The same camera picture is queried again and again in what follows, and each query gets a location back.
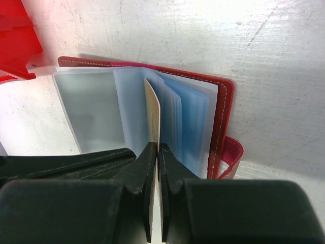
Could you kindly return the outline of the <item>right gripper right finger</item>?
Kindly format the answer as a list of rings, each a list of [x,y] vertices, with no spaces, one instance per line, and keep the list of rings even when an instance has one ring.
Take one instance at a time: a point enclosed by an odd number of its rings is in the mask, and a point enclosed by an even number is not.
[[[285,180],[201,179],[159,147],[165,243],[324,243],[303,189]]]

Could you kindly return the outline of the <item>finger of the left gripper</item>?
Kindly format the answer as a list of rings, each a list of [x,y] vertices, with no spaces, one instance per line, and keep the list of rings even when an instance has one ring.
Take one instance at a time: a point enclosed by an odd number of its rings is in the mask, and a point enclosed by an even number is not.
[[[1,188],[19,180],[111,181],[135,159],[128,148],[72,156],[1,156]]]

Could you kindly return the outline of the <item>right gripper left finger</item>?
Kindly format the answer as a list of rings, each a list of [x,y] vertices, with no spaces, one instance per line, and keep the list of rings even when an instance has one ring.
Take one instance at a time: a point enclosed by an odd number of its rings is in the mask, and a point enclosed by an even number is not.
[[[1,243],[149,243],[157,147],[111,181],[19,180],[1,188]]]

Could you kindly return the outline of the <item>red leather card holder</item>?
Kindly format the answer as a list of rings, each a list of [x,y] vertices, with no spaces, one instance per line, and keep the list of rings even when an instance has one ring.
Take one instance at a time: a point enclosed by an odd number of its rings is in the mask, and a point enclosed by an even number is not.
[[[149,141],[144,79],[160,104],[159,144],[192,173],[232,179],[243,147],[226,134],[234,83],[141,63],[61,56],[53,76],[78,150],[119,147],[140,155]]]

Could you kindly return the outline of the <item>gold card with logo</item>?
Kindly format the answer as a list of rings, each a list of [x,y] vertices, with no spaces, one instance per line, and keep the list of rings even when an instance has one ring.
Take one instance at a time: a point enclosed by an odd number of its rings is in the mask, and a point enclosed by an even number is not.
[[[155,142],[159,149],[160,138],[160,104],[157,95],[147,79],[144,79],[147,121],[149,141]],[[157,159],[154,167],[154,181],[153,181],[153,220],[152,220],[152,242],[161,243],[161,229],[160,229],[160,206],[158,199],[158,171]]]

